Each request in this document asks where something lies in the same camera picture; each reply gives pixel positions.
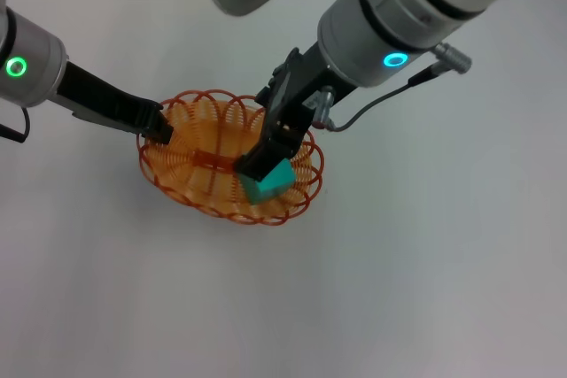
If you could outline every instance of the teal cube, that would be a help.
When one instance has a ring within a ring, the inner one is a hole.
[[[238,179],[245,189],[248,202],[252,205],[262,204],[279,197],[295,183],[295,173],[289,159],[284,159],[262,181],[238,175]]]

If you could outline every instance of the white tabletop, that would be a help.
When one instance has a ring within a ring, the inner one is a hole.
[[[156,100],[255,93],[332,2],[234,19],[210,0],[9,0],[77,65]],[[566,23],[567,0],[500,1],[450,39],[469,74],[316,135],[323,191],[279,228],[178,205],[140,174],[134,136],[32,109],[24,145],[0,140],[0,376],[564,377]]]

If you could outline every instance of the blue led ring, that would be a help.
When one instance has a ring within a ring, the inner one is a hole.
[[[409,56],[405,53],[391,53],[386,58],[384,58],[384,65],[390,68],[396,66],[403,66],[408,62]]]

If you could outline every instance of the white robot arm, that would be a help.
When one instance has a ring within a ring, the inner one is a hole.
[[[0,137],[23,143],[27,108],[52,101],[74,116],[168,143],[173,128],[157,102],[132,96],[69,61],[65,45],[0,0],[0,97],[24,112],[22,134],[0,125]]]
[[[267,1],[214,0],[237,16]],[[260,181],[297,153],[312,124],[337,130],[328,120],[332,105],[356,88],[380,85],[425,52],[438,62],[387,97],[449,70],[466,73],[470,59],[443,40],[493,1],[337,0],[321,17],[317,42],[303,55],[293,50],[258,94],[267,108],[262,134],[237,171]]]

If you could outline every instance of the orange wire basket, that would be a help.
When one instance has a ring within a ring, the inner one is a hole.
[[[169,145],[137,137],[146,179],[178,203],[244,225],[283,225],[304,213],[322,187],[324,157],[308,132],[291,160],[293,186],[280,197],[250,205],[232,169],[260,137],[264,109],[253,96],[188,90],[162,102],[174,127]]]

